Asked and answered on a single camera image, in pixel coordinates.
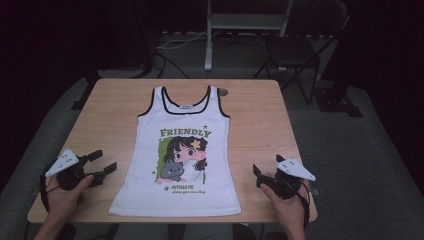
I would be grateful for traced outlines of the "grey metal stand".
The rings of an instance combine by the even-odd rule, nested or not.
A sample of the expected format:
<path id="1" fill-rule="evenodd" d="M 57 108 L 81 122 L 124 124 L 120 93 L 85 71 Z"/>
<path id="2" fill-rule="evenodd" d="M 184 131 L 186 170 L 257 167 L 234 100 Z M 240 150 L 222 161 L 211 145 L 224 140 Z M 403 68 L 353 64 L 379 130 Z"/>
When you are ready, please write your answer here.
<path id="1" fill-rule="evenodd" d="M 271 30 L 277 31 L 280 36 L 286 32 L 288 20 L 294 0 L 286 0 L 285 11 L 282 14 L 237 14 L 213 13 L 212 0 L 207 0 L 206 33 L 204 70 L 209 72 L 213 65 L 212 31 L 223 30 Z"/>

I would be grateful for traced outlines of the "black floor foot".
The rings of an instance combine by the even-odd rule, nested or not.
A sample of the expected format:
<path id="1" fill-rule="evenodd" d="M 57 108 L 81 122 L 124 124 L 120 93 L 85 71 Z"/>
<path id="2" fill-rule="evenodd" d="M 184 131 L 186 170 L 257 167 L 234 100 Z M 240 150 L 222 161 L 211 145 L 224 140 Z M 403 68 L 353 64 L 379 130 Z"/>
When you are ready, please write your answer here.
<path id="1" fill-rule="evenodd" d="M 81 97 L 75 101 L 71 107 L 72 110 L 82 110 L 84 105 L 86 104 L 96 82 L 95 81 L 89 81 L 87 84 L 87 87 L 83 91 Z"/>

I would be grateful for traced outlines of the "white printed tank top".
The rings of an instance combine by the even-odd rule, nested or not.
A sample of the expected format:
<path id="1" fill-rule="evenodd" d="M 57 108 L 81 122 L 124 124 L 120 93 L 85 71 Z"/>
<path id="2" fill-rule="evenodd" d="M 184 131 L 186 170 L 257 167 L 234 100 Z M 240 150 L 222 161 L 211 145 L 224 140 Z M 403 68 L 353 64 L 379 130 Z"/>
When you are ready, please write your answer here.
<path id="1" fill-rule="evenodd" d="M 167 89 L 152 91 L 138 116 L 134 153 L 111 214 L 136 217 L 208 217 L 239 214 L 228 160 L 230 116 L 220 89 L 179 105 Z"/>

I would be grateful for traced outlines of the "person's left hand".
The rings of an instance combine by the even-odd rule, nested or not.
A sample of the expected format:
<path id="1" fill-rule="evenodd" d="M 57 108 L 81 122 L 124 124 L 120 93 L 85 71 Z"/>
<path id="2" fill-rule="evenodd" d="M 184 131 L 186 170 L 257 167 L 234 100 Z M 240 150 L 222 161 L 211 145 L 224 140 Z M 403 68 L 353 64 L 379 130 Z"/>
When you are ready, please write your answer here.
<path id="1" fill-rule="evenodd" d="M 88 175 L 72 190 L 64 190 L 59 186 L 56 176 L 53 175 L 47 185 L 49 210 L 46 221 L 66 220 L 75 210 L 80 195 L 92 181 L 93 176 Z"/>

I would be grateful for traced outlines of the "black stand with base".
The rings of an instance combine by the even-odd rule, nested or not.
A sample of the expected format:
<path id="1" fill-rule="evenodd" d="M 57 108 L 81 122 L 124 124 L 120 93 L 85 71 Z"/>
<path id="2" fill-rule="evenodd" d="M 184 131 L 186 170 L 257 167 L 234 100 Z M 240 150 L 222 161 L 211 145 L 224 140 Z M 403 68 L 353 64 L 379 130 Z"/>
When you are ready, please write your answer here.
<path id="1" fill-rule="evenodd" d="M 350 117 L 363 116 L 348 96 L 348 89 L 354 80 L 351 60 L 349 40 L 341 37 L 323 73 L 324 79 L 333 85 L 315 89 L 315 99 L 321 112 L 347 113 Z"/>

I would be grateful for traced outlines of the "person's right hand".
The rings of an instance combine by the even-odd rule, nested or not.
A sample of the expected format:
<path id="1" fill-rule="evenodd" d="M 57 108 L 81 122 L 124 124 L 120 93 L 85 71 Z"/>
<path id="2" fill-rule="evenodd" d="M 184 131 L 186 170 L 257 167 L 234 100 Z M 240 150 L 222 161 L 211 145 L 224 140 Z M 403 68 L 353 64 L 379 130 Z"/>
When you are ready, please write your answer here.
<path id="1" fill-rule="evenodd" d="M 300 187 L 298 195 L 290 199 L 282 199 L 266 184 L 260 185 L 261 190 L 271 200 L 277 211 L 277 218 L 285 231 L 290 234 L 305 231 L 305 207 L 303 201 L 308 197 L 308 190 Z"/>

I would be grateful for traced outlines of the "black folding chair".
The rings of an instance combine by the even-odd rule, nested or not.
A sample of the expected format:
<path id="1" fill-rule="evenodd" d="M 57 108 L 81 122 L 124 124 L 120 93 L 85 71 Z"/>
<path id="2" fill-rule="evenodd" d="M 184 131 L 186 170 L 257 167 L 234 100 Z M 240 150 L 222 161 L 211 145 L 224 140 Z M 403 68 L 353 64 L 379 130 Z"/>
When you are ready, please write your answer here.
<path id="1" fill-rule="evenodd" d="M 271 77 L 268 64 L 294 70 L 294 75 L 280 89 L 295 81 L 307 103 L 311 103 L 317 83 L 320 54 L 342 32 L 348 20 L 348 9 L 342 0 L 313 0 L 302 4 L 295 18 L 288 21 L 289 30 L 283 36 L 270 36 L 265 41 L 267 60 L 255 73 L 263 70 Z M 313 70 L 309 92 L 306 92 L 298 76 L 306 69 Z"/>

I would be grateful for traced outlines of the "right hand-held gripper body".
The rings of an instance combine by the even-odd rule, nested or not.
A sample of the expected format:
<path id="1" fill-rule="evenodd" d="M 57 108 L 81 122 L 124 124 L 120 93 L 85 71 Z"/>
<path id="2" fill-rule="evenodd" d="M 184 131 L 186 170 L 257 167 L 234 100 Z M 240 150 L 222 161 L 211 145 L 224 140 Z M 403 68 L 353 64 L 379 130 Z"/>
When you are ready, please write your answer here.
<path id="1" fill-rule="evenodd" d="M 272 178 L 275 179 L 276 185 L 271 189 L 282 199 L 295 196 L 304 180 L 316 180 L 316 177 L 295 158 L 288 158 L 282 163 L 276 162 L 276 172 Z"/>

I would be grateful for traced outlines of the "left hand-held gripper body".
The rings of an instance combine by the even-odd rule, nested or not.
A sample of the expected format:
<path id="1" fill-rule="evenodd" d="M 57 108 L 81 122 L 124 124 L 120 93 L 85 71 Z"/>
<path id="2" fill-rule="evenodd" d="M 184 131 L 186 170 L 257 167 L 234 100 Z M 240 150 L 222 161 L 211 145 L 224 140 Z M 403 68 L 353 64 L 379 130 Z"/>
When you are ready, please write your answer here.
<path id="1" fill-rule="evenodd" d="M 66 148 L 59 157 L 47 167 L 45 178 L 56 176 L 59 186 L 64 190 L 72 190 L 87 176 L 84 171 L 86 164 L 81 164 L 73 151 Z"/>

